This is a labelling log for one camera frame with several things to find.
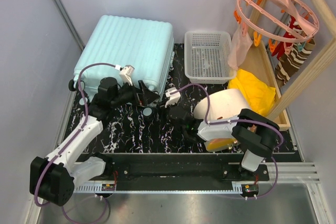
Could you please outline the white round drum box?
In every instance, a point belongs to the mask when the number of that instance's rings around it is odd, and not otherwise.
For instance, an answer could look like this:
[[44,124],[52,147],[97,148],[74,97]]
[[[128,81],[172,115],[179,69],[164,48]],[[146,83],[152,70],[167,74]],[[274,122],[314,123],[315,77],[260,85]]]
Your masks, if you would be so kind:
[[[250,109],[249,104],[238,89],[227,89],[211,94],[202,99],[193,111],[193,117],[210,122],[228,121],[238,118],[242,109]],[[207,125],[205,122],[198,127],[198,136],[204,140],[208,152],[218,152],[239,144],[233,138],[232,129],[235,123]]]

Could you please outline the light blue hard-shell suitcase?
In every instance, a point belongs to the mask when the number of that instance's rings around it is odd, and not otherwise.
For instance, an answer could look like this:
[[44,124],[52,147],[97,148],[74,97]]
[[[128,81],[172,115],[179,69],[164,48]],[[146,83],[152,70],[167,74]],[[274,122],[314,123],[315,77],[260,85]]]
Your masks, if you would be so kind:
[[100,81],[107,77],[117,80],[118,86],[124,84],[119,70],[114,67],[131,65],[133,86],[143,80],[150,90],[157,91],[162,97],[174,52],[173,26],[170,23],[103,15],[75,68],[74,78],[69,82],[71,91],[78,91],[86,106],[98,91]]

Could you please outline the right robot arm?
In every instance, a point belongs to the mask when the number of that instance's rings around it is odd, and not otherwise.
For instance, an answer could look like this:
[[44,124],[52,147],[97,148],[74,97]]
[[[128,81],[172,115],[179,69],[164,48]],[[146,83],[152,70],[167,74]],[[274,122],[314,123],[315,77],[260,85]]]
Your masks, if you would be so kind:
[[259,164],[271,158],[274,149],[283,143],[279,126],[250,109],[241,109],[238,115],[209,122],[192,117],[178,105],[158,105],[157,109],[159,118],[173,124],[189,142],[210,144],[219,138],[236,140],[244,152],[238,167],[239,176],[244,180],[256,176]]

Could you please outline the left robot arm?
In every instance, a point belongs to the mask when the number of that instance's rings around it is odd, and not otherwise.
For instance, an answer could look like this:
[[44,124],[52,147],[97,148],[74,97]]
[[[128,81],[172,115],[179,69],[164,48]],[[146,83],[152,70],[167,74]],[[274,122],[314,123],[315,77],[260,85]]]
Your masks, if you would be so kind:
[[99,153],[91,154],[77,165],[76,161],[89,145],[108,125],[112,110],[124,104],[148,106],[161,99],[161,95],[150,90],[140,80],[139,86],[118,86],[113,77],[100,81],[98,91],[86,106],[85,115],[68,137],[46,157],[35,157],[30,164],[29,191],[34,195],[37,206],[39,199],[63,206],[74,190],[99,176],[103,180],[113,175],[113,160]]

